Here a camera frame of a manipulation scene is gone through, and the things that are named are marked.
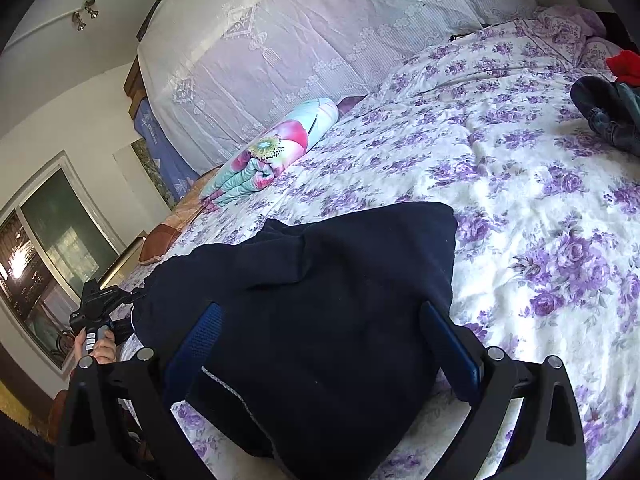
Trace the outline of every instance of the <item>floral bedsheet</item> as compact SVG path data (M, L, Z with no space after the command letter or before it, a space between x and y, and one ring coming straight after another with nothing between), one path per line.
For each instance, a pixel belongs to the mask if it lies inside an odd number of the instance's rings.
M407 200L449 204L460 224L453 321L512 357L564 360L588 476L599 478L640 419L640 164L600 142L569 98L582 75L611 78L610 44L588 39L603 34L593 13L551 9L426 49L271 187L200 216L167 257L238 243L266 218L293 224ZM138 346L132 338L123 358ZM468 412L438 386L372 480L422 480L436 463ZM495 470L515 410L480 478ZM173 412L218 478L284 478L188 404Z

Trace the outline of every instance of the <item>white lace curtain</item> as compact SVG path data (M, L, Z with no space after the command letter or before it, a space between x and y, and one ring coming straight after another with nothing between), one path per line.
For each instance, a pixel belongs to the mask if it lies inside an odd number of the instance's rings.
M138 57L162 129L204 173L302 101L367 94L426 46L576 3L163 0Z

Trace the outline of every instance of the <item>window frame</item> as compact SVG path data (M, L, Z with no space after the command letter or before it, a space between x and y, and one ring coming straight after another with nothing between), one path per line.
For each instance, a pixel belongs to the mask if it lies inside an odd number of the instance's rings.
M21 206L27 202L27 200L33 195L39 188L44 184L54 173L58 170L62 170L67 181L71 185L71 189L76 194L76 198L80 201L82 207L89 215L89 218L94 222L95 226L98 228L98 231L101 232L102 236L104 236L105 240L109 243L109 245L113 248L116 254L122 254L122 252L126 249L126 245L120 239L120 237L113 230L107 219L100 213L100 210L95 205L94 201L91 199L91 196L87 192L86 188L82 184L82 181L78 177L76 170L71 165L71 161L69 161L68 156L64 151L59 152L54 158L52 158L49 162L47 162L42 168L40 168L7 202L7 204L0 210L0 225L2 225L7 217L15 211L18 220L22 223L24 227L24 231L29 237L33 247L36 249L38 256L42 259L43 263L46 265L49 272L52 273L54 279L58 282L58 284L63 288L63 290L69 295L69 297L76 302L76 304L80 305L80 298L78 295L71 289L69 284L62 277L60 272L53 265L53 262L47 256L44 248L40 245L38 239L36 238L33 230L30 225L26 221L24 214L22 213ZM24 325L20 322L20 320L15 316L12 309L6 303L2 295L0 295L0 308L4 310L9 319L11 320L13 326L18 330L23 339L25 339L31 348L39 355L41 359L53 370L60 378L65 378L71 372L73 367L73 356L69 355L66 357L63 362L62 368L58 368L58 366L53 362L51 357L41 348L40 344L36 340L35 335L31 334L29 330L27 330Z

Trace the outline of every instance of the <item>denim jeans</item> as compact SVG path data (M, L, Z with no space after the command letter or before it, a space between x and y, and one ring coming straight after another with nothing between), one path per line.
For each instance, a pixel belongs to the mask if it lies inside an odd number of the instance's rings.
M612 146L640 156L640 89L596 76L581 77L571 99L589 127Z

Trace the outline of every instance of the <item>folded blanket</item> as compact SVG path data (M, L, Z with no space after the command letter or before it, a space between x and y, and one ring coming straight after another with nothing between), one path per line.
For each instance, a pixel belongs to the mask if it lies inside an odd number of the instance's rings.
M338 108L325 97L295 107L283 120L243 148L220 168L200 199L222 206L267 187L308 152L338 120Z

